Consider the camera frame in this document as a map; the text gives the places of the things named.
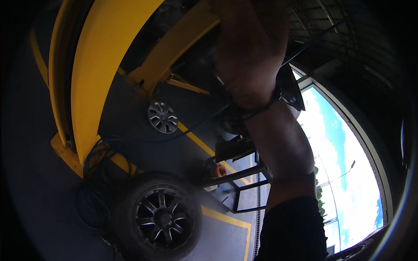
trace tire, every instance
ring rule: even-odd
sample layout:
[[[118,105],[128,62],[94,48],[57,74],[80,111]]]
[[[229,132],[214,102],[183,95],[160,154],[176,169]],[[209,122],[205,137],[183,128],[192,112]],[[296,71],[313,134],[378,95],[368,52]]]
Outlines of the tire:
[[[111,210],[112,238],[124,259],[175,261],[187,256],[201,232],[202,210],[195,199],[193,188],[173,174],[133,178]]]

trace drain grate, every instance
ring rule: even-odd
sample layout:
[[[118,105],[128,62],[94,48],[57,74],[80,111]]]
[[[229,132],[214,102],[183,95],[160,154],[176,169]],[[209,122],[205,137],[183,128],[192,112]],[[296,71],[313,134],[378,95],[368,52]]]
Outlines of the drain grate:
[[[260,173],[257,173],[257,182],[260,181]],[[257,187],[257,207],[261,205],[261,188]],[[254,257],[258,255],[258,248],[260,247],[260,223],[261,223],[261,210],[257,210],[257,221],[255,225],[255,240],[254,240]]]

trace silver hubcap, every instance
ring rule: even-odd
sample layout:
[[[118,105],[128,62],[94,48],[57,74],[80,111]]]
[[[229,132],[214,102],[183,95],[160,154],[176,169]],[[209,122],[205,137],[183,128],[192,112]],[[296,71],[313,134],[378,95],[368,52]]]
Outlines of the silver hubcap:
[[[178,127],[173,109],[163,102],[155,102],[148,107],[148,119],[162,133],[173,133]]]

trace skin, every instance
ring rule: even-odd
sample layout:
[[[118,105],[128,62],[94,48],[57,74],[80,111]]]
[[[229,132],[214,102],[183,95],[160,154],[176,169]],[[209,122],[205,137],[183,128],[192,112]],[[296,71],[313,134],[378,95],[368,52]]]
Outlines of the skin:
[[[288,41],[285,1],[209,2],[221,21],[215,55],[221,80],[243,109],[269,104]],[[266,211],[289,199],[316,198],[312,149],[285,102],[276,101],[245,126],[273,175]]]

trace concrete floor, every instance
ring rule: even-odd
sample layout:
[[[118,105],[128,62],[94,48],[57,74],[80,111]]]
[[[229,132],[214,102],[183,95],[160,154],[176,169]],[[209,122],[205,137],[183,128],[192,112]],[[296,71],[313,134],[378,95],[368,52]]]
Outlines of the concrete floor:
[[[44,61],[48,60],[55,16],[56,12],[46,14],[34,25]],[[22,43],[11,66],[11,81],[6,93],[8,99],[3,104],[1,116],[1,146],[6,152],[2,164],[12,202],[29,238],[45,260],[111,260],[111,247],[101,237],[84,231],[78,225],[74,196],[82,180],[50,146],[57,129],[49,91],[38,70],[28,38]],[[156,99],[170,104],[187,128],[193,127],[222,105],[213,97],[164,84],[160,86]],[[162,134],[153,130],[145,118],[146,107],[147,102],[124,77],[116,74],[104,106],[99,134],[102,137],[115,134],[124,138],[157,140],[181,133],[177,130],[174,134]],[[193,133],[213,151],[215,143],[227,136],[213,121]],[[193,166],[210,157],[188,137],[162,145],[144,144],[132,148],[140,159],[140,169],[163,170],[183,177],[199,175],[193,173]],[[236,171],[249,168],[251,164],[249,156],[227,163]],[[237,184],[244,185],[242,181],[237,181]],[[267,186],[263,186],[262,205],[266,196]],[[184,260],[252,260],[256,212],[232,214],[204,192],[200,201],[214,211],[204,216],[199,243]],[[252,189],[243,193],[239,208],[256,207],[256,202],[256,189]]]

